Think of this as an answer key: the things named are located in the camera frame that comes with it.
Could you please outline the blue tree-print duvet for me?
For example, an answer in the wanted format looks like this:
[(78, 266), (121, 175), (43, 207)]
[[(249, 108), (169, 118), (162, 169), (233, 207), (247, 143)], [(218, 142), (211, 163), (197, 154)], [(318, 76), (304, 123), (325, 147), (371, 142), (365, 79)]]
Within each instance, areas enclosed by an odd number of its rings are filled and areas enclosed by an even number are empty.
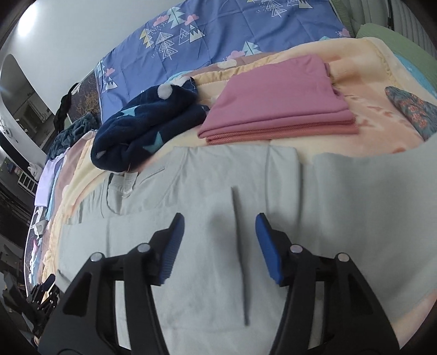
[(329, 1), (184, 1), (140, 26), (97, 64), (102, 120), (180, 73), (348, 36)]

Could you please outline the floral blue folded garment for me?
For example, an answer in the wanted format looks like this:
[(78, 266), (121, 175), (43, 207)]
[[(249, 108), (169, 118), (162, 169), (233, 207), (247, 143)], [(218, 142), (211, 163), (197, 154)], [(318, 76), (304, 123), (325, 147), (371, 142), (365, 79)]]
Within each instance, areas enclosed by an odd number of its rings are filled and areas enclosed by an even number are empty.
[(384, 91), (392, 105), (407, 118), (424, 141), (436, 134), (436, 105), (397, 87), (386, 87)]

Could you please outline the grey white curtain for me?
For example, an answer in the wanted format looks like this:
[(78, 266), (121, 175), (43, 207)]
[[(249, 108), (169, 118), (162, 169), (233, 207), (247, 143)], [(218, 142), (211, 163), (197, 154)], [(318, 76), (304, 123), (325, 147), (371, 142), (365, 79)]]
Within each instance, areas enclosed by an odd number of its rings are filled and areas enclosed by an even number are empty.
[(420, 1), (341, 1), (350, 32), (357, 36), (365, 24), (377, 24), (400, 33), (433, 54), (436, 51), (436, 20)]

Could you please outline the turquoise quilted bedspread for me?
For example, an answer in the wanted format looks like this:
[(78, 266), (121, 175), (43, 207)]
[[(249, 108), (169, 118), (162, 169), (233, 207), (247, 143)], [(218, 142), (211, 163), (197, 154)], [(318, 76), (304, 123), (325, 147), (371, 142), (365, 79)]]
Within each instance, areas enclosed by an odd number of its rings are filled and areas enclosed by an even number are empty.
[(436, 90), (434, 86), (414, 64), (412, 64), (410, 61), (400, 55), (396, 54), (395, 57), (397, 57), (397, 59), (402, 63), (406, 70), (410, 72), (410, 74), (415, 78), (415, 80), (418, 81), (418, 83), (420, 83), (420, 85), (423, 86), (423, 88), (425, 88), (425, 90), (427, 90), (433, 96), (436, 96)]

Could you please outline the navy star fleece garment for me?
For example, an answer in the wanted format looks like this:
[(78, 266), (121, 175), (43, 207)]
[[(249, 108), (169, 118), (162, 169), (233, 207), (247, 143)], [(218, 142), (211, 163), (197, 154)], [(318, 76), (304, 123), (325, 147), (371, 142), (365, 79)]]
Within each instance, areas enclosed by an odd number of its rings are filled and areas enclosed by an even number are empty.
[(113, 172), (138, 168), (165, 143), (204, 122), (209, 107), (198, 97), (192, 77), (145, 90), (104, 121), (93, 142), (92, 163)]

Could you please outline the dark patterned pillow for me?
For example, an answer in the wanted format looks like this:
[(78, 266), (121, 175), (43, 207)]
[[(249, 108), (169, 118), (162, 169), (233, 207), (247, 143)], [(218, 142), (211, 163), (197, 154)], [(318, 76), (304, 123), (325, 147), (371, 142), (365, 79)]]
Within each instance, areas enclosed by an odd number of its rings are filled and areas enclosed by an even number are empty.
[(71, 106), (67, 116), (71, 122), (74, 122), (87, 113), (91, 113), (98, 120), (101, 118), (94, 71), (91, 71), (71, 92)]

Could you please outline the peach fleece blanket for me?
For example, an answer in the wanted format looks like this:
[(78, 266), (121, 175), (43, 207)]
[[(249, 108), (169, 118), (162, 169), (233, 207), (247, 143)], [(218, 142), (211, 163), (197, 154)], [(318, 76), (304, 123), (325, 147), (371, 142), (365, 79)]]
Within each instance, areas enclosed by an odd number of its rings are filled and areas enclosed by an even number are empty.
[[(382, 40), (331, 39), (325, 42), (302, 44), (283, 52), (255, 55), (252, 59), (232, 59), (212, 64), (194, 72), (202, 103), (211, 105), (222, 93), (228, 81), (258, 67), (264, 68), (301, 55), (315, 54), (330, 67), (333, 86), (345, 97), (360, 129), (357, 135), (292, 136), (276, 139), (279, 146), (298, 150), (302, 161), (324, 152), (354, 157), (368, 157), (384, 153), (399, 153), (418, 146), (422, 139), (413, 126), (389, 102), (384, 88), (405, 84), (415, 94), (431, 103), (436, 99), (405, 69)], [(91, 164), (90, 151), (94, 135), (87, 133), (68, 152), (61, 176), (55, 187), (57, 202), (52, 220), (42, 238), (41, 262), (35, 266), (37, 281), (56, 273), (60, 264), (61, 230), (78, 211), (80, 203), (95, 191), (108, 174)]]

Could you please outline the green pillow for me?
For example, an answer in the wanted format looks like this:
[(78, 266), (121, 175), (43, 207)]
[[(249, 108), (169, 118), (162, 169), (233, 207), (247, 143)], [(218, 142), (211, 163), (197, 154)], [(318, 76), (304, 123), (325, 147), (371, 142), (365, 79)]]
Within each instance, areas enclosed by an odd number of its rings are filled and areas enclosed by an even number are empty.
[(377, 38), (383, 41), (394, 54), (416, 66), (429, 81), (436, 81), (436, 59), (427, 51), (402, 34), (378, 24), (363, 24), (356, 34), (357, 39)]

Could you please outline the light grey t-shirt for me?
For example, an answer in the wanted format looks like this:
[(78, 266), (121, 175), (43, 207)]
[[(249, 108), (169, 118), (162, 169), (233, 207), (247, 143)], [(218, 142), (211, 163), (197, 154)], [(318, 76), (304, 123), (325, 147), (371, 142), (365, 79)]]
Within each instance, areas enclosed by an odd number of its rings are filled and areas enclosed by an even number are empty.
[(175, 148), (135, 176), (108, 174), (63, 225), (55, 268), (65, 290), (94, 252), (148, 242), (184, 215), (170, 278), (153, 293), (171, 354), (266, 354), (286, 291), (270, 278), (257, 214), (315, 255), (351, 256), (395, 322), (436, 289), (436, 141), (398, 154), (292, 147)]

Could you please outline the folded pink garment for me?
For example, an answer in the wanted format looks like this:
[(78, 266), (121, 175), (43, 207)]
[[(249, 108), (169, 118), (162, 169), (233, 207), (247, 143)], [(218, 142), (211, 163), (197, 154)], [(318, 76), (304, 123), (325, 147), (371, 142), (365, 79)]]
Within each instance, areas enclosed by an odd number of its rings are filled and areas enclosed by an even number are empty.
[(230, 78), (202, 123), (209, 144), (314, 135), (356, 135), (359, 128), (330, 66), (303, 55)]

